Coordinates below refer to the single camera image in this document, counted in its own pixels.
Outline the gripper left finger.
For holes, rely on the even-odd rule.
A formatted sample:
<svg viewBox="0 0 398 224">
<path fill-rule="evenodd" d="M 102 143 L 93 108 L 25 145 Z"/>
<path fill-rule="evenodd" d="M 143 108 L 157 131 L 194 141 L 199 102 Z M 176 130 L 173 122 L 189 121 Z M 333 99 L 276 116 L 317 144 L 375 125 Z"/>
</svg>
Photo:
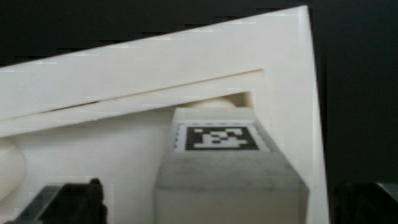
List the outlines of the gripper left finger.
<svg viewBox="0 0 398 224">
<path fill-rule="evenodd" d="M 107 224 L 109 209 L 98 178 L 47 185 L 9 224 Z"/>
</svg>

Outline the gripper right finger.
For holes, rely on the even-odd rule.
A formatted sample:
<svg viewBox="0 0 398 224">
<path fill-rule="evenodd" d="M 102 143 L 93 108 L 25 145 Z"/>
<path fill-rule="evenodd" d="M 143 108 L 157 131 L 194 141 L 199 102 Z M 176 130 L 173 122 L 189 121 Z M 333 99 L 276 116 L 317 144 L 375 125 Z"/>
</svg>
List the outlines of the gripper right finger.
<svg viewBox="0 0 398 224">
<path fill-rule="evenodd" d="M 334 224 L 398 224 L 398 183 L 342 183 Z"/>
</svg>

